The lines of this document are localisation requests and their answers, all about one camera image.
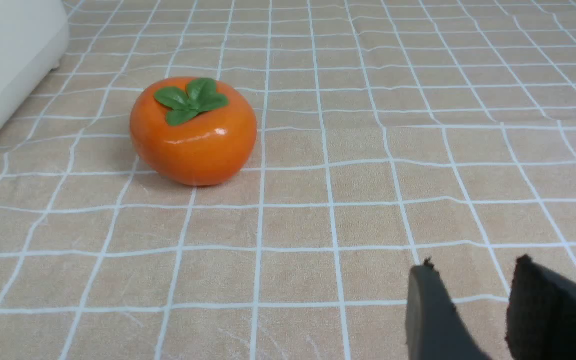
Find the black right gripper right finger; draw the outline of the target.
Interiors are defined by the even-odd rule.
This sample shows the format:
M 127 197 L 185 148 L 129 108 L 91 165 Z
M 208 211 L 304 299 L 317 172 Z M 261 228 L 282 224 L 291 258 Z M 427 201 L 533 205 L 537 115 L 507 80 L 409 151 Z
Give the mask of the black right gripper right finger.
M 576 360 L 576 282 L 517 257 L 505 341 L 515 360 Z

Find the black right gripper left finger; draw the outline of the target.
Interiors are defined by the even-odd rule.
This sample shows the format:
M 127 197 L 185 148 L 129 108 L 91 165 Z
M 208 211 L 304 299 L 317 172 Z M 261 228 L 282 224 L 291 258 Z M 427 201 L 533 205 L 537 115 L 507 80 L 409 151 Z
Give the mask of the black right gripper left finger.
M 488 360 L 468 332 L 430 258 L 410 268 L 406 346 L 410 360 Z

